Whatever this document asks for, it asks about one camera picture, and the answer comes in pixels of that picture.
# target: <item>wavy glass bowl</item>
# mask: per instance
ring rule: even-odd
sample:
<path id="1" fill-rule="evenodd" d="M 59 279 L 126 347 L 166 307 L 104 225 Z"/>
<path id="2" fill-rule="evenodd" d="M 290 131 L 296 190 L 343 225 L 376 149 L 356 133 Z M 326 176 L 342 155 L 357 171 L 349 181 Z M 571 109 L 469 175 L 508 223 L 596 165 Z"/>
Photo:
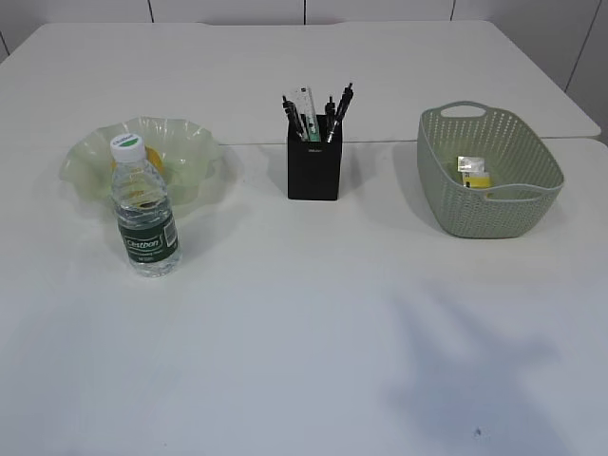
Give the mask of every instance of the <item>wavy glass bowl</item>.
<path id="1" fill-rule="evenodd" d="M 142 136 L 161 156 L 173 206 L 198 207 L 221 193 L 222 151 L 208 130 L 182 119 L 139 117 L 98 128 L 69 150 L 59 177 L 73 184 L 81 200 L 110 202 L 110 141 L 126 132 Z"/>

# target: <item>bottle cap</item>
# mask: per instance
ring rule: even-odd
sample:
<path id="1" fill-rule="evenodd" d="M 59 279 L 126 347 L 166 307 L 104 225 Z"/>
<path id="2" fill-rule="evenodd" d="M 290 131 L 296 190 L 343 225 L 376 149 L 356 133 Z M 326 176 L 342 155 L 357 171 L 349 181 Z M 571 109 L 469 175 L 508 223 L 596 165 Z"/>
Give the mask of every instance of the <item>bottle cap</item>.
<path id="1" fill-rule="evenodd" d="M 110 150 L 116 162 L 131 163 L 145 159 L 145 145 L 141 136 L 124 133 L 110 143 Z"/>

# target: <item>yellow package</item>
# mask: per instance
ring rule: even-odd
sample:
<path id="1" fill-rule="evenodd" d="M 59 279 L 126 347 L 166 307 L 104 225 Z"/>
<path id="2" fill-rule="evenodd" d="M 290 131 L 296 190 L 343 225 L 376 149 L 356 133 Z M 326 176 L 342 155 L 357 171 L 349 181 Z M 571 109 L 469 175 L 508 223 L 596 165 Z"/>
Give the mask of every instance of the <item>yellow package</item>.
<path id="1" fill-rule="evenodd" d="M 490 173 L 463 173 L 463 185 L 467 188 L 489 188 L 492 186 Z"/>

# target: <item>white wall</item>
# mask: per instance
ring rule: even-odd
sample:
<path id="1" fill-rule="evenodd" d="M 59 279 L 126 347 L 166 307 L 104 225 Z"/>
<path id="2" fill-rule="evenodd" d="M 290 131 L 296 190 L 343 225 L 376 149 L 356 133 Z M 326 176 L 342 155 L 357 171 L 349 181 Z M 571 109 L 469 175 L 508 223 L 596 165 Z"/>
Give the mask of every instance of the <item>white wall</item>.
<path id="1" fill-rule="evenodd" d="M 608 0 L 601 4 L 567 93 L 599 124 L 608 144 Z"/>
<path id="2" fill-rule="evenodd" d="M 307 0 L 307 24 L 449 20 L 452 0 Z"/>
<path id="3" fill-rule="evenodd" d="M 599 0 L 456 0 L 454 19 L 492 22 L 564 89 L 598 3 Z"/>
<path id="4" fill-rule="evenodd" d="M 150 0 L 156 22 L 328 24 L 485 19 L 497 25 L 600 123 L 608 141 L 608 0 Z M 15 50 L 47 22 L 150 22 L 147 0 L 0 0 L 0 30 Z M 0 46 L 0 62 L 6 58 Z"/>
<path id="5" fill-rule="evenodd" d="M 150 12 L 146 0 L 0 0 L 10 52 L 47 22 L 150 22 Z"/>
<path id="6" fill-rule="evenodd" d="M 304 24 L 304 0 L 150 0 L 155 22 Z"/>

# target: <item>ruler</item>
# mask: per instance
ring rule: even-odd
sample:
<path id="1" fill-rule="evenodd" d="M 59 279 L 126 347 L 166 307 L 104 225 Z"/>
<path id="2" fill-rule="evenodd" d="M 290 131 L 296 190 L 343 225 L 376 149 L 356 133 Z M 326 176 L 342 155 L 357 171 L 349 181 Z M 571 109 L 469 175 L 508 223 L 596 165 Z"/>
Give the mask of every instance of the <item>ruler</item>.
<path id="1" fill-rule="evenodd" d="M 316 113 L 314 112 L 314 101 L 311 88 L 296 88 L 292 90 L 291 95 L 297 112 L 304 115 L 304 124 L 308 130 L 309 141 L 312 143 L 320 143 L 321 135 L 319 133 L 319 124 L 316 121 Z"/>

